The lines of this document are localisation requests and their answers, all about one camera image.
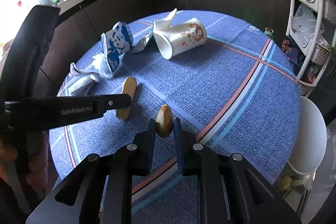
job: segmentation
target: white shelf rack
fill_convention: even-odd
[[[318,40],[322,18],[325,18],[330,23],[336,25],[336,5],[332,0],[312,0],[312,1],[298,0],[298,1],[307,5],[310,9],[317,12],[317,20],[316,20],[316,26],[315,26],[313,37],[310,38],[307,44],[301,43],[301,41],[297,38],[297,36],[295,35],[292,29],[292,18],[294,16],[295,0],[291,0],[288,25],[287,25],[287,31],[286,31],[286,35],[287,36],[290,35],[290,37],[295,41],[295,43],[298,45],[298,47],[300,48],[300,50],[306,57],[296,77],[296,80],[299,83],[301,94],[304,95],[305,97],[308,97],[313,91],[313,89],[317,86],[318,82],[320,81],[330,61],[330,54],[327,58],[325,58],[325,61],[322,64],[320,64],[319,62],[316,62],[316,60],[318,60],[318,58],[316,59],[316,57],[318,56],[318,54],[320,54],[319,51],[321,49],[321,45],[323,45],[322,47],[325,48],[324,46],[327,44],[324,38]],[[334,47],[335,44],[336,44],[336,30],[335,30],[331,45]],[[301,80],[310,61],[313,61],[314,63],[318,63],[319,65],[322,66],[319,74],[317,75],[315,81],[312,84],[308,84]]]

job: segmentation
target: peeled potato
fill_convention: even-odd
[[[156,116],[155,129],[158,136],[167,138],[174,129],[174,116],[169,105],[163,105]]]
[[[133,100],[135,89],[137,88],[137,80],[134,77],[127,77],[123,83],[122,94],[128,94]],[[117,109],[115,115],[118,119],[125,121],[128,118],[130,107]]]

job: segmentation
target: crumpled paper cup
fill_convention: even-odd
[[[197,18],[170,26],[176,11],[177,9],[173,10],[164,20],[154,22],[153,35],[157,47],[163,58],[167,60],[181,52],[202,45],[207,40],[206,29]]]

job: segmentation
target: floor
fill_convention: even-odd
[[[319,211],[336,182],[336,120],[328,125],[330,138],[322,163],[316,171],[312,190],[303,211],[302,224],[308,224]],[[301,194],[292,191],[286,198],[287,203],[297,211]]]

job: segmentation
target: person's hand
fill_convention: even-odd
[[[43,133],[41,140],[38,140],[38,150],[30,157],[29,169],[31,173],[26,175],[29,185],[38,192],[44,190],[48,182],[48,147],[49,141],[47,134]],[[14,146],[6,144],[0,139],[0,178],[8,184],[8,176],[4,170],[3,161],[15,160],[17,150]]]
[[[3,166],[4,161],[15,160],[17,150],[11,144],[6,144],[0,139],[0,178],[8,184],[8,177]]]

